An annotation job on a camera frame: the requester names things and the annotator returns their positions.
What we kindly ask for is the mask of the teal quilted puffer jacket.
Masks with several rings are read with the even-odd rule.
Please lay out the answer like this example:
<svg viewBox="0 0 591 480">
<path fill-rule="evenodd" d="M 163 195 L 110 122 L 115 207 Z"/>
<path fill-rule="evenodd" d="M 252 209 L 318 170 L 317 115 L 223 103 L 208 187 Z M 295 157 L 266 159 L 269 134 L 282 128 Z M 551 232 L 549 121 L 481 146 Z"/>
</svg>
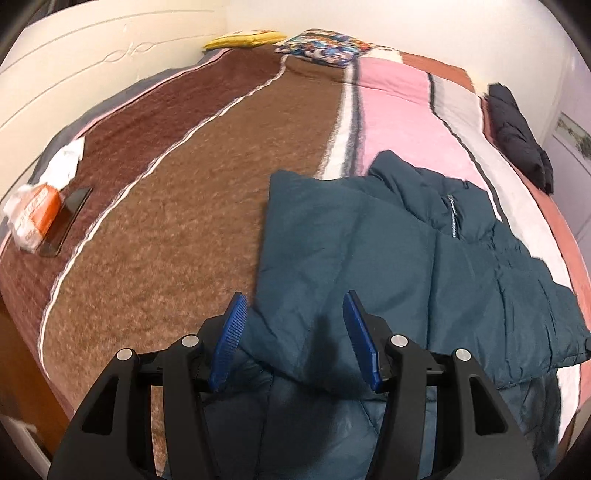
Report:
<svg viewBox="0 0 591 480">
<path fill-rule="evenodd" d="M 540 477 L 557 463 L 557 372 L 589 332 L 574 293 L 500 222 L 475 185 L 395 153 L 368 173 L 270 177 L 256 294 L 221 393 L 205 403 L 224 479 L 361 479 L 386 399 L 356 363 L 342 300 L 421 347 L 472 352 Z"/>
</svg>

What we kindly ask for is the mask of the striped plush bed blanket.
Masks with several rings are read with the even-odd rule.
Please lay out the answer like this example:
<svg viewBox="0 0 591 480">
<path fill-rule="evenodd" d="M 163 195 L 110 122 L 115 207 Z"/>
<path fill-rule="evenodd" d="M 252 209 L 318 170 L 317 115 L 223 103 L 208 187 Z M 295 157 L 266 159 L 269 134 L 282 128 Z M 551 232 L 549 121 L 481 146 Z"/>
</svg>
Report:
<svg viewBox="0 0 591 480">
<path fill-rule="evenodd" d="M 484 190 L 586 325 L 589 283 L 566 263 L 577 247 L 559 244 L 552 201 L 491 143 L 485 109 L 459 69 L 385 48 L 344 69 L 273 46 L 215 53 L 84 125 L 65 193 L 93 191 L 56 257 L 4 243 L 2 298 L 74 413 L 118 349 L 165 348 L 236 291 L 252 309 L 274 173 L 362 177 L 390 151 Z"/>
</svg>

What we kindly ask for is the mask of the black smartphone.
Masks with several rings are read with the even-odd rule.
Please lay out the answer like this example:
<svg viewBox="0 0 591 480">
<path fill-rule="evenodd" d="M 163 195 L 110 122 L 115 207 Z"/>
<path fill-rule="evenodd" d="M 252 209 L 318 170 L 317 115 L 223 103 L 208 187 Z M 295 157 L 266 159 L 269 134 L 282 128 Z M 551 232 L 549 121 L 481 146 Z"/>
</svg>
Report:
<svg viewBox="0 0 591 480">
<path fill-rule="evenodd" d="M 92 187 L 79 188 L 65 198 L 60 211 L 38 249 L 38 254 L 41 257 L 53 258 L 60 253 L 74 221 L 92 191 Z"/>
</svg>

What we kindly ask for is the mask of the orange white plastic packet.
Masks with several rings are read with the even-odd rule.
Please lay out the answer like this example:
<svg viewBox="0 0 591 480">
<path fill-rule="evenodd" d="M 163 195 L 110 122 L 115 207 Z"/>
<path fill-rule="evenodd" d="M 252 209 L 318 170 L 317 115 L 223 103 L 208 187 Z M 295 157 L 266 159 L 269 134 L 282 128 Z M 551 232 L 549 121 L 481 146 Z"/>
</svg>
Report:
<svg viewBox="0 0 591 480">
<path fill-rule="evenodd" d="M 24 184 L 3 207 L 8 228 L 16 245 L 35 252 L 59 213 L 60 192 L 47 183 Z"/>
</svg>

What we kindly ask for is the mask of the white tissue paper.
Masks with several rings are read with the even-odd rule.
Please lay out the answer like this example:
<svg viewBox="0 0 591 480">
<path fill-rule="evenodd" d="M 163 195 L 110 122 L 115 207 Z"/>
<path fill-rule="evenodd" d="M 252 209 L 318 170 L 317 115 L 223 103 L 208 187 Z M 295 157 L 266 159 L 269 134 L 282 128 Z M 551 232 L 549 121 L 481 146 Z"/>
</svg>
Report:
<svg viewBox="0 0 591 480">
<path fill-rule="evenodd" d="M 63 190 L 75 177 L 79 162 L 84 156 L 85 138 L 72 140 L 59 149 L 40 176 L 39 183 L 56 190 Z"/>
</svg>

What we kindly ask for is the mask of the black folded jacket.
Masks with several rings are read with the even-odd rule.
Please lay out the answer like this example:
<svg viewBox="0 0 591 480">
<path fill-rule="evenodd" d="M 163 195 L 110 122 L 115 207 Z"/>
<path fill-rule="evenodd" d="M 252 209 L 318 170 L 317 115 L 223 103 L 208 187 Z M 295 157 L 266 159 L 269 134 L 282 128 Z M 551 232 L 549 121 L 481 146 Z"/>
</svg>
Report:
<svg viewBox="0 0 591 480">
<path fill-rule="evenodd" d="M 533 135 L 511 90 L 488 87 L 488 111 L 495 142 L 508 160 L 539 190 L 554 193 L 554 172 L 546 151 Z"/>
</svg>

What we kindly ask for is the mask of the yellow pillow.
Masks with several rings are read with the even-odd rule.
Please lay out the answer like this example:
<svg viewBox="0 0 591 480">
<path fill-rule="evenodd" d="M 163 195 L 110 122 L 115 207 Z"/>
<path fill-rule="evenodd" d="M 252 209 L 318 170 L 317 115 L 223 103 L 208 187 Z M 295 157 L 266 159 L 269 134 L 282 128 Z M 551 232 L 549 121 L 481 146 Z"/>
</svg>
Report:
<svg viewBox="0 0 591 480">
<path fill-rule="evenodd" d="M 204 51 L 218 48 L 252 48 L 276 44 L 287 39 L 287 35 L 276 30 L 238 31 L 218 36 L 204 44 Z"/>
</svg>

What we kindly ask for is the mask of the lilac wardrobe with floral band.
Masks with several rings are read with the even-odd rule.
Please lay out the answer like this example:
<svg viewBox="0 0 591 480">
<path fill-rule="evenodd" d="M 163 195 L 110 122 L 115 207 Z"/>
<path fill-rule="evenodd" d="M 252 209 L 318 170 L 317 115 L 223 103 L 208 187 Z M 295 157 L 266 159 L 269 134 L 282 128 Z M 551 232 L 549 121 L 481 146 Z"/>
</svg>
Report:
<svg viewBox="0 0 591 480">
<path fill-rule="evenodd" d="M 590 70 L 577 52 L 563 66 L 543 148 L 554 170 L 553 199 L 590 261 Z"/>
</svg>

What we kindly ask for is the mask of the colourful patterned pillow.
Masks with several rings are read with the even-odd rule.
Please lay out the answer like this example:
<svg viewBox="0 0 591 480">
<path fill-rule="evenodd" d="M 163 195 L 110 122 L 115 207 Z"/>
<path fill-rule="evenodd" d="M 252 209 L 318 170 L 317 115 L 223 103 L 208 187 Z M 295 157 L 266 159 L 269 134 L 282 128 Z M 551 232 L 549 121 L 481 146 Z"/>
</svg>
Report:
<svg viewBox="0 0 591 480">
<path fill-rule="evenodd" d="M 276 47 L 276 53 L 320 65 L 346 68 L 372 48 L 372 44 L 350 35 L 332 30 L 308 29 L 281 42 Z"/>
</svg>

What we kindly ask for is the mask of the cream bed headboard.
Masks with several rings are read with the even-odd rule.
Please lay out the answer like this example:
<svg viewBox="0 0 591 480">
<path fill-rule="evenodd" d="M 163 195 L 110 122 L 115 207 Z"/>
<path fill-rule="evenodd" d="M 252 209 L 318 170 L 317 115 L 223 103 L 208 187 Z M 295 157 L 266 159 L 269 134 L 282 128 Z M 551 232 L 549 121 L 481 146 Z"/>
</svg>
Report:
<svg viewBox="0 0 591 480">
<path fill-rule="evenodd" d="M 52 137 L 140 79 L 194 63 L 222 1 L 91 1 L 28 26 L 1 65 L 1 193 Z"/>
</svg>

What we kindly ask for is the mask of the wooden bed frame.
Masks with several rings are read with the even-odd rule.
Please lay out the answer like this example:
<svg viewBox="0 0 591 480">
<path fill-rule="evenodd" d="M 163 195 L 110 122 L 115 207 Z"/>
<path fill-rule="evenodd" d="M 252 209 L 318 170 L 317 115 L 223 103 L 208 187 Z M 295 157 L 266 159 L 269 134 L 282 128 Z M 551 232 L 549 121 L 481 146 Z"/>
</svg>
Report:
<svg viewBox="0 0 591 480">
<path fill-rule="evenodd" d="M 1 302 L 0 330 L 1 414 L 34 426 L 41 446 L 53 456 L 69 420 L 4 302 Z"/>
</svg>

